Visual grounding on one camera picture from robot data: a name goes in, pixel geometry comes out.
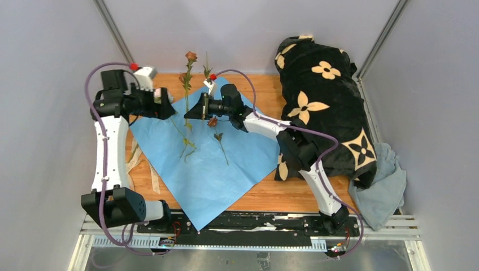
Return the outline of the blue wrapping paper sheet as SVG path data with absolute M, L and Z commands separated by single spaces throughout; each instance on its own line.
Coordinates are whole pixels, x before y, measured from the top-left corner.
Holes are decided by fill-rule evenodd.
M 206 87 L 189 95 L 190 106 L 199 100 Z M 167 120 L 141 118 L 131 131 L 146 158 L 153 165 L 191 223 L 203 229 L 254 185 L 277 167 L 279 146 L 273 139 L 235 129 L 226 117 L 217 125 L 223 133 L 222 144 L 205 120 L 192 120 L 191 140 L 197 150 L 184 159 L 184 144 L 171 120 L 185 132 L 184 98 L 173 104 L 176 114 Z

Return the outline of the single brown fake rose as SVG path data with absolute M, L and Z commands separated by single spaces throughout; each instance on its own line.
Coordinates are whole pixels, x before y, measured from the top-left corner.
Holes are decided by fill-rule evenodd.
M 220 148 L 221 148 L 221 151 L 224 155 L 224 158 L 225 158 L 225 161 L 226 161 L 226 164 L 229 165 L 229 161 L 228 161 L 228 158 L 226 156 L 226 153 L 225 153 L 225 150 L 224 150 L 224 146 L 222 144 L 222 136 L 223 136 L 223 133 L 220 133 L 217 129 L 217 125 L 218 125 L 218 122 L 219 120 L 216 118 L 216 117 L 212 117 L 209 119 L 207 125 L 210 127 L 210 128 L 213 128 L 214 129 L 214 138 L 218 141 L 219 145 L 220 145 Z

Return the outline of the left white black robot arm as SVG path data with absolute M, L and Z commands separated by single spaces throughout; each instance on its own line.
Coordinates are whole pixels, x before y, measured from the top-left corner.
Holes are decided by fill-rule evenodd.
M 84 211 L 102 228 L 144 221 L 159 233 L 172 229 L 173 218 L 163 200 L 146 201 L 132 190 L 126 164 L 126 138 L 132 115 L 166 120 L 176 111 L 168 90 L 154 88 L 157 71 L 137 68 L 128 83 L 122 69 L 101 72 L 103 89 L 92 102 L 90 113 L 97 135 L 97 165 L 91 191 L 81 196 Z

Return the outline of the cream printed ribbon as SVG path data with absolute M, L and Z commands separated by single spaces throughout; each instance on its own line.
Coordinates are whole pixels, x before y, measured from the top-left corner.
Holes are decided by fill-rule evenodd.
M 126 170 L 130 189 L 136 191 L 137 185 L 143 187 L 150 182 L 151 190 L 160 195 L 160 176 L 135 139 L 132 139 Z

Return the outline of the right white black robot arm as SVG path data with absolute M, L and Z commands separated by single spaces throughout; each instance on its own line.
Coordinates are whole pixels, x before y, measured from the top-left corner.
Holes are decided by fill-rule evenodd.
M 276 140 L 286 164 L 297 171 L 310 187 L 319 206 L 324 231 L 332 236 L 343 231 L 349 210 L 334 192 L 325 173 L 322 158 L 327 150 L 320 148 L 319 139 L 330 139 L 334 147 L 338 146 L 338 141 L 329 135 L 307 129 L 302 120 L 280 121 L 257 113 L 244 104 L 233 84 L 223 85 L 220 93 L 220 99 L 214 99 L 207 92 L 201 93 L 198 102 L 184 117 L 205 120 L 227 116 L 237 130 Z

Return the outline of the fake flower bunch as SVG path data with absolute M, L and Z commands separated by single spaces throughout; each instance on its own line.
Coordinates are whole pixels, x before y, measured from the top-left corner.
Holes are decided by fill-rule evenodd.
M 198 56 L 196 53 L 192 51 L 188 51 L 185 54 L 185 57 L 187 59 L 187 64 L 185 66 L 186 72 L 181 73 L 178 79 L 180 80 L 183 91 L 184 91 L 184 102 L 185 102 L 184 113 L 187 113 L 190 110 L 189 95 L 191 94 L 191 90 L 192 90 L 191 81 L 192 81 L 192 78 L 194 77 L 192 74 L 192 70 L 193 70 L 194 63 L 198 61 Z M 208 53 L 206 53 L 206 63 L 203 65 L 203 78 L 209 79 L 211 72 L 212 72 L 212 68 L 209 66 Z M 182 137 L 184 148 L 182 149 L 180 157 L 184 159 L 184 162 L 186 162 L 186 158 L 192 155 L 193 153 L 195 153 L 195 151 L 197 150 L 197 147 L 190 138 L 191 133 L 193 131 L 193 125 L 188 119 L 183 118 L 183 120 L 184 120 L 185 132 L 183 132 L 173 120 L 171 120 L 171 123 L 173 124 L 175 129 L 179 132 L 179 134 Z

